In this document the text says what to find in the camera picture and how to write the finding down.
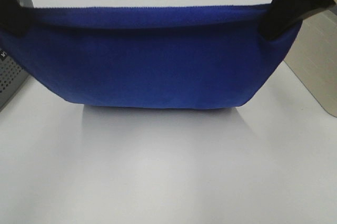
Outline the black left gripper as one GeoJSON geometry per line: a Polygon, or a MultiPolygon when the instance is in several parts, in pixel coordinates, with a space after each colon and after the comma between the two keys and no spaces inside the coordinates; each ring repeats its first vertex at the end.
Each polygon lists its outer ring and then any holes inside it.
{"type": "Polygon", "coordinates": [[[17,0],[1,0],[1,28],[15,36],[23,36],[31,26],[31,17],[17,0]]]}

